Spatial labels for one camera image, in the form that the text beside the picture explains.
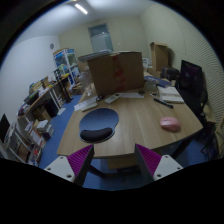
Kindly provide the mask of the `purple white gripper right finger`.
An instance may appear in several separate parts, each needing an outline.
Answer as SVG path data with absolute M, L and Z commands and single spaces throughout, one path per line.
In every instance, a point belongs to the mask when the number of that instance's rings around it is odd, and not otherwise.
M 160 180 L 182 169 L 169 155 L 159 155 L 145 146 L 136 144 L 135 155 L 145 182 Z

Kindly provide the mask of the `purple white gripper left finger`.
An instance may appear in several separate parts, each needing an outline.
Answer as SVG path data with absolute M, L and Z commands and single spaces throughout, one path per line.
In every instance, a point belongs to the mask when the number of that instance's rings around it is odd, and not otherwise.
M 45 171 L 82 186 L 93 156 L 94 146 L 90 144 L 69 156 L 59 156 L 45 168 Z

